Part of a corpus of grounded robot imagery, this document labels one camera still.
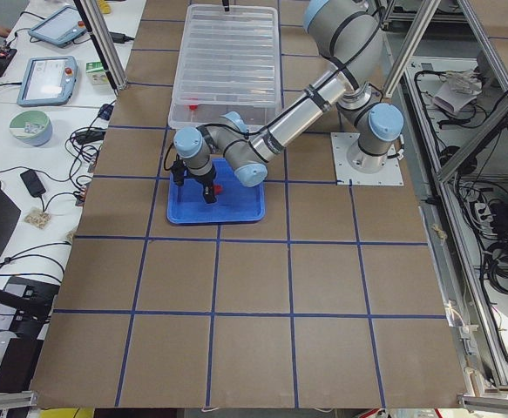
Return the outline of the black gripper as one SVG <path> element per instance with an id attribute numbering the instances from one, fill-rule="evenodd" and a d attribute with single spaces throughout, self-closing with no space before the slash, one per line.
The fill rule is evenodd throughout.
<path id="1" fill-rule="evenodd" d="M 196 168 L 190 164 L 186 164 L 188 176 L 198 183 L 202 184 L 202 197 L 207 204 L 214 204 L 217 202 L 214 180 L 215 180 L 215 167 L 213 163 Z"/>

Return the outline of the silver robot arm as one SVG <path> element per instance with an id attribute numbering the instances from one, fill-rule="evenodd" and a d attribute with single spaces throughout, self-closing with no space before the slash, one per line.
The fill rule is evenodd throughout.
<path id="1" fill-rule="evenodd" d="M 394 105 L 373 97 L 369 84 L 383 49 L 378 18 L 359 1 L 312 1 L 303 27 L 329 69 L 258 131 L 247 131 L 235 111 L 215 123 L 178 130 L 173 138 L 177 156 L 170 168 L 176 185 L 183 185 L 185 177 L 194 179 L 202 186 L 203 199 L 215 202 L 211 156 L 220 152 L 240 183 L 254 187 L 267 177 L 270 160 L 332 108 L 359 132 L 347 152 L 349 164 L 359 172 L 381 170 L 404 119 Z"/>

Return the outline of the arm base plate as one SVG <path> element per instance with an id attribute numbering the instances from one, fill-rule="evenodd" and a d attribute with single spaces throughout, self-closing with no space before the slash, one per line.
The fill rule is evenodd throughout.
<path id="1" fill-rule="evenodd" d="M 370 156 L 359 146 L 359 134 L 332 132 L 330 134 L 335 182 L 338 185 L 404 186 L 403 175 L 392 144 L 386 155 Z"/>

